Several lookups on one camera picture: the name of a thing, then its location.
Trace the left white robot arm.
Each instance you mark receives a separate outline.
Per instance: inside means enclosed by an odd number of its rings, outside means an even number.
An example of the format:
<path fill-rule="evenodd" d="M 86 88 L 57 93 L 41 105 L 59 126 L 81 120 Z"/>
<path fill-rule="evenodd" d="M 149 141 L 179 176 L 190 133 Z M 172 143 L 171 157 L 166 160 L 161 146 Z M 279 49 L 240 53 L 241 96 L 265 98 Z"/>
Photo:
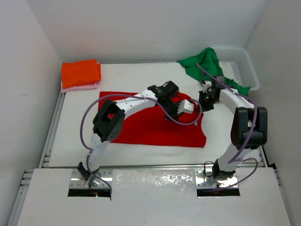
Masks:
<path fill-rule="evenodd" d="M 174 102 L 179 88 L 172 81 L 166 82 L 162 86 L 152 85 L 144 91 L 135 94 L 109 94 L 98 98 L 85 111 L 79 129 L 79 137 L 82 145 L 88 150 L 84 161 L 81 161 L 77 169 L 85 181 L 98 179 L 99 165 L 97 161 L 104 153 L 110 142 L 115 140 L 122 131 L 124 122 L 130 116 L 158 106 L 163 110 L 165 116 L 175 123 L 179 123 L 178 118 L 183 113 L 193 112 L 193 105 L 184 99 Z M 88 112 L 92 106 L 102 102 L 101 108 L 93 119 L 92 147 L 89 147 L 83 138 L 83 126 Z"/>

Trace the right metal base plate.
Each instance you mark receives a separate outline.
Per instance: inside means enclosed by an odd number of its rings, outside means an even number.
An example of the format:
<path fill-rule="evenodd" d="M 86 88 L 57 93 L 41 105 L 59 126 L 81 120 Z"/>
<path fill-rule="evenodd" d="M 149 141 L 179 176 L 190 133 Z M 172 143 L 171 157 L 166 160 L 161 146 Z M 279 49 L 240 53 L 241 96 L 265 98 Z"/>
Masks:
<path fill-rule="evenodd" d="M 238 182 L 235 174 L 231 178 L 227 179 L 213 179 L 211 169 L 195 170 L 195 179 L 197 188 L 201 189 L 226 188 Z"/>

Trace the orange t shirt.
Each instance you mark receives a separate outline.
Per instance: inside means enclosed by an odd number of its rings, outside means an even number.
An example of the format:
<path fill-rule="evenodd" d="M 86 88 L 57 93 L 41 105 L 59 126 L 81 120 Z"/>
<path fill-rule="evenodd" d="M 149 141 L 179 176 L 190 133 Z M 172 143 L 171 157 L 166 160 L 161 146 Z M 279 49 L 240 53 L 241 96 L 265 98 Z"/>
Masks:
<path fill-rule="evenodd" d="M 62 88 L 91 85 L 101 80 L 101 68 L 96 59 L 63 62 L 61 67 Z"/>

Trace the white plastic basket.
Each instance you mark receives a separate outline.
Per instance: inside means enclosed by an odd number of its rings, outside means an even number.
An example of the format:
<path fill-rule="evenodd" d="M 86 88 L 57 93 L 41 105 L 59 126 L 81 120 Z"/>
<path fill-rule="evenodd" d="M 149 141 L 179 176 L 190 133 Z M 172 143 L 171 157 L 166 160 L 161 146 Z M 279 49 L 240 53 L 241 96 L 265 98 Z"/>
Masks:
<path fill-rule="evenodd" d="M 258 90 L 260 83 L 248 52 L 243 48 L 213 47 L 224 76 L 243 87 Z"/>

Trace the pink t shirt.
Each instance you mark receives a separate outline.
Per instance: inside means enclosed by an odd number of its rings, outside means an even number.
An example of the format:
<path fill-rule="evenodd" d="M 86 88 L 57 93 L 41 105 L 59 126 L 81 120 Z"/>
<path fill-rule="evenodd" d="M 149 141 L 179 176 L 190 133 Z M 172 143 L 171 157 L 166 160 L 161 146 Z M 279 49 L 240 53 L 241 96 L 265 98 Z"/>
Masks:
<path fill-rule="evenodd" d="M 81 90 L 92 90 L 98 87 L 98 83 L 93 83 L 89 85 L 82 85 L 82 86 L 74 86 L 69 88 L 63 88 L 63 83 L 61 81 L 61 93 L 67 93 L 71 91 L 81 91 Z"/>

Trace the white front cover panel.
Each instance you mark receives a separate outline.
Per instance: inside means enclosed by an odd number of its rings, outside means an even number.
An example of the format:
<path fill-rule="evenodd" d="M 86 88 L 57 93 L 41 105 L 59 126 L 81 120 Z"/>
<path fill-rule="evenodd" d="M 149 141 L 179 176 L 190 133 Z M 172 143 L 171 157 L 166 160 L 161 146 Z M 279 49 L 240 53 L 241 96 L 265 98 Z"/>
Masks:
<path fill-rule="evenodd" d="M 193 170 L 122 169 L 112 197 L 69 197 L 71 169 L 36 169 L 20 226 L 288 226 L 272 169 L 257 169 L 238 196 L 198 197 Z"/>

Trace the green t shirt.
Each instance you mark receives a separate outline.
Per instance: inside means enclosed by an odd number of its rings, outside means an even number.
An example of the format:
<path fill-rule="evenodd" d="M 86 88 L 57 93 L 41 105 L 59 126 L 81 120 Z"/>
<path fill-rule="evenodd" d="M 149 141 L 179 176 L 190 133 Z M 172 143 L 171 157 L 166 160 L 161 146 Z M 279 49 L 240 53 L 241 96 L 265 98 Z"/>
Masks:
<path fill-rule="evenodd" d="M 219 59 L 215 50 L 207 47 L 201 53 L 195 56 L 176 61 L 184 69 L 188 76 L 201 81 L 211 81 L 211 76 L 224 75 L 219 65 Z"/>

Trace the red t shirt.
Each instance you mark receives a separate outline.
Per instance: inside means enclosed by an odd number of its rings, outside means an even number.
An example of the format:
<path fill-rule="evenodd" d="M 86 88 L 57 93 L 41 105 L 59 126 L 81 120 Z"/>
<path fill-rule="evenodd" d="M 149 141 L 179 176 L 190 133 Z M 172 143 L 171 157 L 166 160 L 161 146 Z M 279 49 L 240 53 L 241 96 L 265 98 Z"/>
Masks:
<path fill-rule="evenodd" d="M 113 142 L 203 148 L 206 136 L 201 127 L 202 119 L 200 117 L 193 125 L 179 125 L 166 118 L 162 109 L 156 105 L 126 119 L 121 134 Z"/>

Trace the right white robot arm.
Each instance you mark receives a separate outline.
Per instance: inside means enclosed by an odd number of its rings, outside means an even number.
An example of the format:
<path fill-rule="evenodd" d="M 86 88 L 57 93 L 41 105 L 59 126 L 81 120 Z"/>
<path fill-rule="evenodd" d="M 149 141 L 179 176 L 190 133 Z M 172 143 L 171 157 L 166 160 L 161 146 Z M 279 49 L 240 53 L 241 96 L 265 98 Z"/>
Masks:
<path fill-rule="evenodd" d="M 202 112 L 213 110 L 214 103 L 221 102 L 234 115 L 230 131 L 231 143 L 212 167 L 213 179 L 228 179 L 235 174 L 237 166 L 252 150 L 266 144 L 268 111 L 227 86 L 222 75 L 212 78 L 208 91 L 199 92 L 199 102 Z"/>

